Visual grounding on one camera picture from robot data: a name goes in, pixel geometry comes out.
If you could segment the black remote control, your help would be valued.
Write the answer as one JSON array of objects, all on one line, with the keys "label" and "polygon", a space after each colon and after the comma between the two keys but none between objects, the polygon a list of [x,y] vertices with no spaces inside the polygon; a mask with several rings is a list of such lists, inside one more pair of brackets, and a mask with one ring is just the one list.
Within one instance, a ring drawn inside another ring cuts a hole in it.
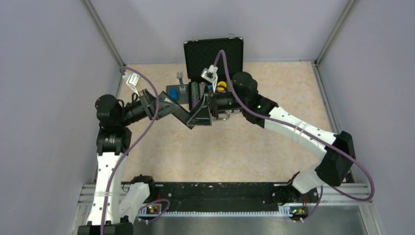
[{"label": "black remote control", "polygon": [[178,109],[175,110],[172,115],[178,119],[183,125],[185,125],[188,129],[192,130],[194,126],[189,126],[187,121],[190,119],[190,113],[183,108],[181,105],[178,106]]}]

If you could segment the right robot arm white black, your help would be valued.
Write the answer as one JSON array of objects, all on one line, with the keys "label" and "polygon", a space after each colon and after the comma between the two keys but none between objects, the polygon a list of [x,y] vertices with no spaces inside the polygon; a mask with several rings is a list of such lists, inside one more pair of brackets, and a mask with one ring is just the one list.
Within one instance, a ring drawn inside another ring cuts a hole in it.
[{"label": "right robot arm white black", "polygon": [[323,185],[338,187],[349,173],[355,160],[351,134],[325,131],[295,117],[260,95],[257,82],[249,73],[237,72],[231,82],[225,82],[217,81],[215,74],[204,72],[189,88],[192,111],[202,113],[202,119],[209,124],[219,114],[238,110],[248,122],[291,138],[319,159],[317,164],[296,173],[289,181],[290,200],[299,202],[311,189]]}]

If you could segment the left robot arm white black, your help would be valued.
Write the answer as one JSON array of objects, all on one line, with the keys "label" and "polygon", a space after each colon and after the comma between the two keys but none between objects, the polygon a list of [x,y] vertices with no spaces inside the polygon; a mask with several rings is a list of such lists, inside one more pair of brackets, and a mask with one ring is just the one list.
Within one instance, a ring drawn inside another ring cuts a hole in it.
[{"label": "left robot arm white black", "polygon": [[95,102],[99,120],[97,145],[97,177],[91,211],[78,235],[131,235],[134,221],[141,215],[145,223],[160,219],[169,209],[170,201],[157,193],[151,176],[137,176],[122,196],[121,175],[130,152],[132,132],[128,126],[144,118],[158,120],[180,109],[165,92],[153,96],[147,90],[132,94],[124,103],[111,94]]}]

